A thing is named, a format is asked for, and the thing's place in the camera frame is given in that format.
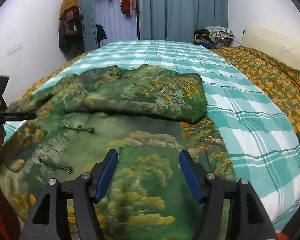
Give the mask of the green landscape print padded jacket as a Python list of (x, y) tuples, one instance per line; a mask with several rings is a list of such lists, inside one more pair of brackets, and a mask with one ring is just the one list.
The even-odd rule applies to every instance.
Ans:
[(96, 215), (106, 239), (191, 239), (200, 217), (179, 165), (187, 150), (207, 171), (236, 180), (207, 116), (201, 77), (143, 64), (68, 74), (27, 93), (12, 112), (36, 111), (6, 142), (0, 187), (26, 220), (50, 178), (72, 180), (110, 149), (119, 163)]

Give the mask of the pile of clothes in corner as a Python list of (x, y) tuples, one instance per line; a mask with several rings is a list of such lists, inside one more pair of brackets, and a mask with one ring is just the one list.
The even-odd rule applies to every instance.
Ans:
[(194, 32), (194, 44), (207, 49), (228, 47), (234, 39), (234, 33), (230, 29), (216, 25), (210, 25)]

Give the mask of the teal white plaid bedsheet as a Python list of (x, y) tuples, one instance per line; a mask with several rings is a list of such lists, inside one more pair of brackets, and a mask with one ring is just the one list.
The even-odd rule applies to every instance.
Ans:
[(249, 179), (276, 231), (300, 206), (300, 144), (286, 115), (234, 64), (201, 46), (113, 42), (29, 88), (6, 124), (0, 186), (22, 220), (52, 177), (72, 180), (108, 150), (119, 164), (95, 210), (108, 238), (186, 239), (200, 207), (179, 152), (227, 180)]

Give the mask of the dark garment by curtain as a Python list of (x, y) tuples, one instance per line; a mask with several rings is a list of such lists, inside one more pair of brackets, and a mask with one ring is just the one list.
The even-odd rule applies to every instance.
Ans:
[(104, 31), (104, 27), (100, 24), (96, 25), (96, 32), (97, 32), (97, 45), (98, 47), (101, 46), (101, 41), (106, 40), (106, 32)]

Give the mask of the orange floral green quilt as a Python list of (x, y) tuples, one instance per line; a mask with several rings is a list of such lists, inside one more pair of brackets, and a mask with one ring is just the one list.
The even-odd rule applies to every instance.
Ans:
[(23, 96), (50, 88), (68, 74), (110, 66), (131, 70), (143, 64), (180, 74), (194, 71), (201, 77), (207, 116), (220, 132), (237, 174), (250, 174), (253, 168), (264, 168), (272, 176), (284, 168), (300, 172), (300, 71), (254, 48), (113, 42), (79, 55)]

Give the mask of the blue curtain left panel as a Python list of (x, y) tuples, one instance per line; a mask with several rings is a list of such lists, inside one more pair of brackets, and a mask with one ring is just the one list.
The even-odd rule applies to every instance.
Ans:
[(98, 48), (97, 30), (96, 30), (96, 9), (95, 0), (76, 0), (83, 14), (83, 39), (85, 51), (91, 51)]

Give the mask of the blue curtain panel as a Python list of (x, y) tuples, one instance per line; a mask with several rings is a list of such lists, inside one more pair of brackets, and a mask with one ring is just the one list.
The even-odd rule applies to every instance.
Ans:
[(228, 0), (142, 0), (142, 40), (194, 42), (194, 32), (228, 25)]
[(83, 39), (85, 51), (91, 51), (98, 48), (97, 30), (96, 30), (96, 9), (95, 0), (76, 0), (83, 14)]

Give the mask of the cream pillow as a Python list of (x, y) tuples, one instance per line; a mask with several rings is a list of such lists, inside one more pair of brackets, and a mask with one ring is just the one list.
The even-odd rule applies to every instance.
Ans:
[(263, 28), (248, 27), (242, 37), (242, 46), (259, 50), (300, 70), (300, 41), (291, 37)]

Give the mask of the red garment hanging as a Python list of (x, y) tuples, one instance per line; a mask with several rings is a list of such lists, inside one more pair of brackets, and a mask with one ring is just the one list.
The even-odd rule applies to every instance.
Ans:
[(121, 13), (126, 15), (126, 18), (129, 19), (133, 17), (134, 11), (137, 9), (136, 0), (122, 0), (120, 4)]

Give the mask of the blue curtain right panel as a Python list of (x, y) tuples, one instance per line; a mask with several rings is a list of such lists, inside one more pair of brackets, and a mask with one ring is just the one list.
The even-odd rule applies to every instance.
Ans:
[(142, 40), (194, 42), (194, 32), (228, 25), (228, 0), (142, 0)]

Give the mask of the white wall switch plate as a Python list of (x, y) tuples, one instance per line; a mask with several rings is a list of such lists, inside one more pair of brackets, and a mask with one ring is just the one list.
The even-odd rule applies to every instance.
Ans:
[(22, 43), (19, 43), (15, 46), (12, 46), (11, 48), (8, 48), (6, 50), (6, 56), (10, 56), (11, 54), (15, 53), (16, 51), (19, 51), (23, 49), (24, 45)]

